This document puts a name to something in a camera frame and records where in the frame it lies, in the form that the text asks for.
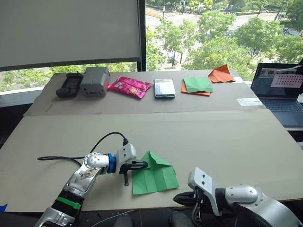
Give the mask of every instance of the folded green paper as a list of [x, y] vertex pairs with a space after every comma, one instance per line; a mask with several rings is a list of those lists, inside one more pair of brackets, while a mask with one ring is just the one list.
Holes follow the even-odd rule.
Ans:
[[151, 151], [148, 151], [142, 160], [148, 163], [148, 167], [132, 171], [134, 195], [179, 187], [175, 170], [167, 161]]
[[187, 92], [205, 91], [213, 93], [213, 87], [207, 77], [183, 78]]

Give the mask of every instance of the pink snack bag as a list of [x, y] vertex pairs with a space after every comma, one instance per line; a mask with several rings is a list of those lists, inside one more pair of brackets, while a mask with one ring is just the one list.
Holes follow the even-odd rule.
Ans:
[[129, 96], [143, 98], [145, 92], [152, 84], [140, 80], [119, 77], [117, 81], [108, 86], [113, 91], [118, 91]]

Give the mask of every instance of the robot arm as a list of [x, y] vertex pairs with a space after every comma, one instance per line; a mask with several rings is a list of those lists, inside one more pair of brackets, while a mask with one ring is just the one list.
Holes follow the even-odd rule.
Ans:
[[145, 168], [147, 163], [136, 158], [136, 150], [130, 143], [117, 151], [115, 156], [97, 152], [85, 156], [82, 166], [69, 178], [51, 207], [48, 207], [35, 227], [72, 227], [78, 219], [82, 204], [93, 187], [96, 177], [106, 173], [124, 174], [128, 185], [127, 171]]
[[226, 188], [215, 188], [213, 179], [199, 168], [189, 175], [188, 185], [194, 193], [182, 193], [174, 200], [184, 205], [184, 196], [195, 199], [197, 205], [202, 205], [203, 198], [208, 199], [216, 216], [222, 215], [223, 209], [234, 212], [251, 212], [258, 222], [267, 227], [300, 227], [303, 224], [291, 210], [282, 203], [267, 197], [260, 188], [250, 184], [240, 184]]

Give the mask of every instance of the table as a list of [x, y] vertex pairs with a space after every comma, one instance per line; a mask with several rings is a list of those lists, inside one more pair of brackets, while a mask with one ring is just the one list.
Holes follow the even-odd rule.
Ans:
[[[237, 98], [256, 98], [256, 95], [245, 83], [213, 84], [214, 93], [210, 97], [181, 93], [182, 78], [207, 77], [210, 72], [211, 70], [111, 73], [111, 82], [120, 76], [150, 83], [153, 83], [154, 79], [173, 79], [176, 98], [170, 100], [155, 99], [153, 86], [141, 100], [114, 91], [108, 91], [105, 97], [85, 97], [79, 92], [74, 99], [60, 99], [56, 96], [55, 91], [62, 86], [66, 76], [63, 73], [55, 74], [44, 87], [42, 94], [36, 98], [33, 105], [25, 113], [25, 116], [143, 114], [265, 108], [264, 105], [239, 105]], [[231, 70], [231, 74], [238, 81], [243, 82], [235, 70]]]
[[[194, 167], [217, 187], [251, 183], [277, 200], [303, 198], [302, 151], [267, 109], [184, 113], [27, 116], [0, 150], [0, 204], [6, 211], [44, 211], [77, 169], [69, 161], [37, 161], [45, 155], [87, 154], [100, 137], [122, 132], [141, 158], [148, 150], [170, 162], [180, 187], [132, 195], [122, 175], [100, 176], [83, 210], [179, 206]], [[119, 136], [107, 138], [100, 153], [115, 153]]]

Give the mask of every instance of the black remote control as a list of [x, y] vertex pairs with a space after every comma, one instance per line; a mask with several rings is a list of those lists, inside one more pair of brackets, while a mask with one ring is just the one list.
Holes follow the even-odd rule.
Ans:
[[80, 83], [83, 79], [83, 75], [77, 73], [67, 73], [66, 80], [62, 87], [56, 90], [56, 95], [60, 98], [72, 98], [77, 95], [80, 88]]

